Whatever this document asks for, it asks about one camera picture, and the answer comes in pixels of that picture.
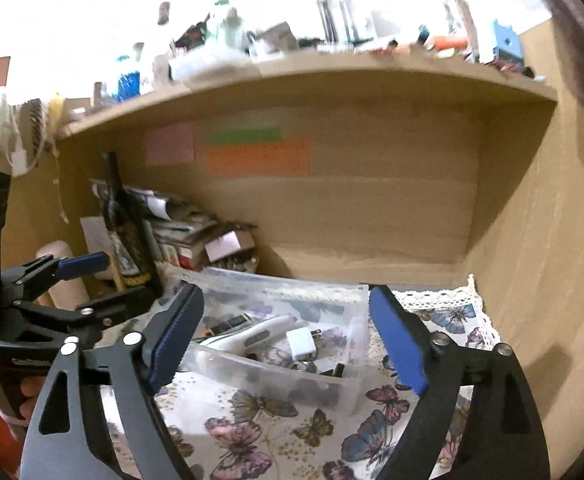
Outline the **person left hand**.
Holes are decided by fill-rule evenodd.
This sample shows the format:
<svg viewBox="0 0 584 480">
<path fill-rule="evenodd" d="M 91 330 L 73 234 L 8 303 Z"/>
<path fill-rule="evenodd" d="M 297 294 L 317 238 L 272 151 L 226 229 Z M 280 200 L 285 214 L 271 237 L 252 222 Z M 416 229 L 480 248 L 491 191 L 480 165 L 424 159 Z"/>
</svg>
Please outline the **person left hand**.
<svg viewBox="0 0 584 480">
<path fill-rule="evenodd" d="M 20 405 L 20 414 L 28 422 L 32 418 L 39 393 L 42 391 L 45 380 L 45 376 L 34 376 L 24 378 L 21 382 L 21 392 L 24 396 L 24 401 Z"/>
</svg>

